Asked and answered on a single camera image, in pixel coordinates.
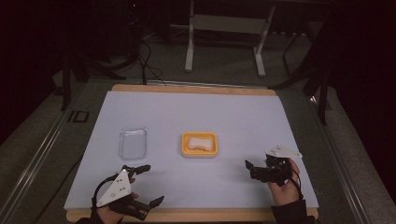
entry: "clear plastic container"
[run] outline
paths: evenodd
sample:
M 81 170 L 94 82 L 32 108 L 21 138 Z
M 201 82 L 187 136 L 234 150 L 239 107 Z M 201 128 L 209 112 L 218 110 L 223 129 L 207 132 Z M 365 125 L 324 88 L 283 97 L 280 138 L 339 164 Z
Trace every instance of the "clear plastic container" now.
M 126 127 L 120 133 L 119 156 L 124 161 L 143 160 L 147 157 L 146 127 Z

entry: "cable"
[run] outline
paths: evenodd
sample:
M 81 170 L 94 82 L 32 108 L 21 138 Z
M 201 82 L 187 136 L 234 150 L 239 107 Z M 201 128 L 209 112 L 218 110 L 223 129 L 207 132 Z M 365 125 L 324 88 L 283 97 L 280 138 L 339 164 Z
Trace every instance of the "cable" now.
M 142 5 L 136 4 L 134 3 L 134 0 L 129 0 L 127 3 L 123 4 L 123 1 L 120 1 L 121 5 L 123 7 L 123 11 L 126 11 L 125 14 L 123 15 L 123 18 L 125 20 L 127 20 L 129 22 L 129 29 L 140 29 L 144 26 L 146 26 L 149 22 L 149 18 L 150 18 L 150 5 L 149 5 L 149 1 L 146 1 L 146 7 L 147 7 L 147 17 L 143 20 L 142 18 L 142 9 L 141 7 L 143 7 L 143 2 Z M 120 49 L 123 49 L 123 35 L 120 37 Z M 117 70 L 117 69 L 121 69 L 123 67 L 126 67 L 128 65 L 134 64 L 134 62 L 136 61 L 136 56 L 130 52 L 127 59 L 124 62 L 121 63 L 117 63 L 117 64 L 111 64 L 111 65 L 103 65 L 103 67 L 110 69 L 110 70 Z
M 152 68 L 151 66 L 149 66 L 149 57 L 151 56 L 151 47 L 144 41 L 142 41 L 141 43 L 148 48 L 148 56 L 146 59 L 144 59 L 142 55 L 139 55 L 139 57 L 138 57 L 138 60 L 142 67 L 142 84 L 147 85 L 147 77 L 146 77 L 146 67 L 147 67 L 150 70 L 150 72 L 152 73 L 152 75 L 155 76 L 154 78 L 158 78 L 166 86 L 166 83 L 160 78 L 160 76 L 163 74 L 163 72 L 157 68 Z M 160 71 L 160 76 L 155 74 L 153 69 Z
M 49 208 L 50 204 L 52 203 L 52 201 L 55 199 L 56 195 L 59 193 L 59 191 L 61 190 L 62 186 L 64 185 L 64 182 L 66 182 L 67 178 L 70 176 L 70 174 L 72 173 L 72 171 L 76 168 L 76 166 L 81 162 L 82 160 L 82 156 L 74 163 L 74 165 L 72 166 L 72 168 L 70 168 L 70 170 L 67 172 L 66 176 L 64 177 L 64 180 L 62 180 L 62 183 L 59 185 L 59 187 L 56 189 L 55 193 L 52 195 L 52 197 L 49 199 L 49 201 L 46 203 L 46 205 L 44 206 L 44 208 L 41 210 L 40 214 L 38 214 L 38 216 L 35 218 L 35 220 L 32 222 L 32 224 L 37 223 L 37 221 L 43 216 L 43 214 L 47 211 L 47 209 Z
M 280 172 L 282 172 L 282 173 L 284 173 L 285 175 L 287 175 L 287 173 L 286 173 L 286 171 L 284 171 L 284 170 L 282 170 L 279 166 L 277 166 L 277 165 L 274 165 Z M 298 182 L 299 183 L 297 183 L 295 180 L 293 180 L 292 178 L 289 178 L 289 181 L 291 181 L 291 183 L 294 185 L 294 187 L 296 187 L 297 188 L 297 190 L 298 190 L 298 193 L 299 193 L 299 199 L 300 200 L 302 200 L 303 198 L 304 198 L 304 195 L 303 195 L 303 193 L 301 192 L 301 179 L 300 179 L 300 176 L 298 175 L 298 173 L 294 170 L 294 169 L 292 169 L 292 168 L 290 168 L 296 175 L 297 175 L 297 179 L 298 179 Z
M 177 32 L 173 32 L 171 33 L 169 36 L 170 37 L 174 37 L 177 35 L 181 35 L 181 34 L 187 34 L 189 28 L 183 28 L 181 31 L 177 31 Z M 142 38 L 144 41 L 148 41 L 148 42 L 154 42 L 154 43 L 161 43 L 164 41 L 164 39 L 160 36 L 157 36 L 157 33 L 151 33 L 149 35 L 146 35 L 145 37 Z

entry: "table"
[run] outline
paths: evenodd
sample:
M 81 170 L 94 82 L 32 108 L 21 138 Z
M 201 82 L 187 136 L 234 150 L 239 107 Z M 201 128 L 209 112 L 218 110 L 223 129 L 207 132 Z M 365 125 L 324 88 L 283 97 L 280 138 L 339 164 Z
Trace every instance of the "table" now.
M 246 34 L 261 35 L 259 44 L 253 49 L 257 71 L 260 77 L 265 76 L 264 65 L 262 63 L 262 47 L 268 34 L 271 19 L 274 15 L 275 6 L 271 6 L 266 20 L 252 18 L 235 18 L 213 15 L 194 14 L 194 0 L 190 0 L 190 24 L 189 24 L 189 45 L 187 48 L 187 57 L 185 70 L 192 70 L 192 61 L 194 54 L 194 30 L 211 30 L 223 32 L 238 32 Z
M 263 95 L 275 96 L 273 91 L 255 89 L 230 88 L 197 88 L 197 87 L 159 87 L 159 86 L 131 86 L 116 85 L 113 91 L 137 92 L 182 92 L 202 94 L 235 94 L 235 95 Z M 67 211 L 69 221 L 77 221 L 81 217 L 88 217 L 90 209 L 72 209 Z M 308 214 L 318 217 L 316 208 L 309 208 Z M 161 208 L 150 211 L 146 221 L 149 222 L 183 222 L 183 221 L 264 221 L 274 220 L 271 210 L 264 208 Z M 136 221 L 133 217 L 126 217 L 124 221 Z

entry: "metal frame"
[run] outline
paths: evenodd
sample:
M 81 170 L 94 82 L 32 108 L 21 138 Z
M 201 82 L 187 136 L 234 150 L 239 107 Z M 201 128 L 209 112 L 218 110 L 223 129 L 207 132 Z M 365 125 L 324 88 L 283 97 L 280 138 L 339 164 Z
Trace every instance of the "metal frame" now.
M 265 38 L 268 35 L 268 30 L 271 20 L 274 16 L 275 8 L 275 6 L 271 7 L 271 10 L 265 20 L 199 14 L 195 15 L 194 0 L 190 0 L 189 45 L 187 47 L 185 65 L 186 72 L 192 71 L 192 62 L 194 56 L 194 29 L 198 29 L 261 35 L 260 42 L 256 47 L 254 47 L 253 53 L 258 75 L 259 77 L 264 77 L 265 70 L 262 62 L 262 47 L 264 45 Z
M 347 171 L 347 168 L 344 162 L 341 160 L 339 149 L 335 145 L 334 140 L 332 139 L 332 135 L 330 134 L 327 127 L 321 125 L 320 118 L 316 116 L 318 104 L 316 103 L 315 97 L 312 98 L 313 98 L 312 101 L 307 99 L 310 112 L 312 113 L 312 117 L 317 120 L 316 124 L 318 125 L 318 131 L 320 132 L 320 136 L 322 136 L 323 142 L 329 148 L 330 161 L 332 162 L 332 165 L 334 166 L 334 171 L 340 180 L 339 182 L 341 184 L 341 187 L 343 188 L 343 191 L 345 193 L 346 199 L 349 203 L 353 216 L 358 223 L 370 224 L 372 222 L 370 221 L 370 218 L 367 215 L 366 209 L 364 208 L 363 203 L 361 202 L 358 192 L 353 186 L 352 179 Z

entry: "white table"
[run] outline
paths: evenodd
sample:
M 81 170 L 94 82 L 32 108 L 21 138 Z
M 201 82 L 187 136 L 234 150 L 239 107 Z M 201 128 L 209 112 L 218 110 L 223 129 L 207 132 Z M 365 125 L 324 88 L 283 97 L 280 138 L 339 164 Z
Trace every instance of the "white table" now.
M 141 200 L 145 203 L 165 196 L 160 207 L 150 211 L 147 221 L 274 220 L 269 208 L 273 202 L 268 187 L 250 179 L 244 167 L 244 160 L 252 161 L 257 166 L 263 165 L 265 147 L 275 143 L 298 150 L 283 107 L 273 91 L 131 85 L 116 85 L 113 91 L 104 102 L 68 195 L 65 208 L 69 221 L 74 222 L 90 215 L 91 196 L 97 184 L 124 164 L 118 158 L 118 136 L 120 129 L 130 124 L 147 125 L 149 154 L 143 161 L 127 165 L 151 165 L 151 171 L 137 177 L 132 185 L 133 190 L 140 192 Z M 177 94 L 169 97 L 169 92 Z M 195 113 L 195 106 L 201 104 L 202 100 L 210 101 L 213 106 Z M 188 108 L 175 106 L 182 102 Z M 274 107 L 266 107 L 260 102 L 267 102 L 265 104 Z M 233 112 L 220 114 L 224 109 Z M 198 120 L 212 120 L 196 122 L 177 111 L 193 113 Z M 199 161 L 180 155 L 178 133 L 194 131 L 192 127 L 196 128 L 195 131 L 206 129 L 218 134 L 219 155 L 216 158 Z M 303 161 L 296 162 L 301 171 L 308 214 L 317 217 L 318 201 Z M 136 221 L 133 217 L 124 220 Z

